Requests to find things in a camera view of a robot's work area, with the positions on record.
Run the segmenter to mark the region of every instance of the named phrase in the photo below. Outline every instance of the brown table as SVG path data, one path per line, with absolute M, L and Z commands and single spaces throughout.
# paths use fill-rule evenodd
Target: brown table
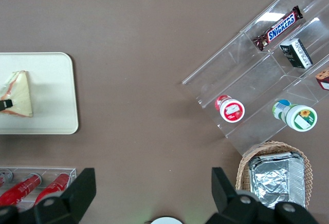
M 215 212 L 210 173 L 235 183 L 241 156 L 180 82 L 273 0 L 0 0 L 0 51 L 69 54 L 80 128 L 66 136 L 0 136 L 0 164 L 95 167 L 82 223 L 138 223 Z M 327 223 L 326 106 L 310 132 L 275 139 L 314 170 L 309 210 Z

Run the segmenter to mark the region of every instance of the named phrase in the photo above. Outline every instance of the bread slice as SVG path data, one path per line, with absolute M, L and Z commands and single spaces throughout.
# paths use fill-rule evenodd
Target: bread slice
M 30 91 L 26 71 L 13 72 L 5 85 L 0 89 L 0 99 L 11 100 L 13 106 L 2 110 L 1 113 L 33 117 Z

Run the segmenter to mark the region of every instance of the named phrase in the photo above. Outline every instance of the yogurt cup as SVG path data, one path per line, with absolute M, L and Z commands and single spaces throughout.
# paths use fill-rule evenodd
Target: yogurt cup
M 316 111 L 308 106 L 291 104 L 288 100 L 278 101 L 272 109 L 276 119 L 282 120 L 298 132 L 311 130 L 318 120 Z
M 245 114 L 244 105 L 227 95 L 220 96 L 216 99 L 215 108 L 220 112 L 222 118 L 229 123 L 240 121 Z

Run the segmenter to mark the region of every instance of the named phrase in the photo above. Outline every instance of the chocolate bar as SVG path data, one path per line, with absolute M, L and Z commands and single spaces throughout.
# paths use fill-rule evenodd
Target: chocolate bar
M 279 21 L 272 25 L 271 28 L 253 39 L 253 43 L 255 43 L 260 51 L 263 51 L 264 47 L 301 18 L 303 18 L 303 15 L 301 14 L 299 7 L 295 6 L 291 12 L 284 15 Z

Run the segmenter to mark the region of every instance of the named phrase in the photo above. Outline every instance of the red bottle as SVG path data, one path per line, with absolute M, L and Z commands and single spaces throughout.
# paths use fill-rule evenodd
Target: red bottle
M 30 174 L 25 180 L 10 188 L 0 197 L 0 206 L 16 205 L 41 184 L 39 174 Z
M 43 191 L 40 192 L 35 200 L 34 205 L 37 205 L 45 196 L 50 193 L 59 192 L 65 190 L 70 176 L 68 174 L 60 174 L 49 186 L 47 186 Z

